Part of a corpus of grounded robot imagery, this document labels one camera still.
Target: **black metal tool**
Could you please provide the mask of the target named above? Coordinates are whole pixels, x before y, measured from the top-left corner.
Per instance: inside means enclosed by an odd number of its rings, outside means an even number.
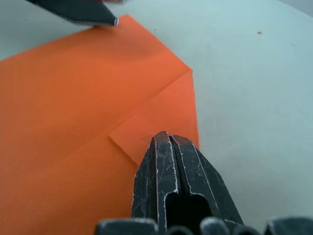
[[[95,235],[259,235],[243,224],[217,170],[189,139],[160,132],[134,181],[132,218],[104,220]],[[312,235],[313,220],[280,218],[265,235]]]
[[[85,25],[118,24],[118,18],[101,0],[27,0],[70,22]]]

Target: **white surface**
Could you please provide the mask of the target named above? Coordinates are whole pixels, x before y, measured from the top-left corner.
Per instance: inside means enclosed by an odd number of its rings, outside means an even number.
[[[313,18],[276,0],[134,0],[112,9],[194,70],[201,150],[244,222],[262,229],[273,215],[313,215]],[[81,29],[1,0],[0,58]]]

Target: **orange paper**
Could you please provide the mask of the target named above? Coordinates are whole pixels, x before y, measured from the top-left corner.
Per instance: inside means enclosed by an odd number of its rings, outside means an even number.
[[[191,70],[131,17],[0,62],[0,228],[91,235],[129,217],[153,135],[198,146]]]

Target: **white table surface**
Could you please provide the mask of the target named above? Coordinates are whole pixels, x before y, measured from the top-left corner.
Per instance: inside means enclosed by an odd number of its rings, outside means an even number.
[[[313,216],[313,18],[277,0],[133,0],[111,9],[194,70],[201,151],[244,222],[262,230],[274,215]],[[84,28],[1,0],[0,59]]]

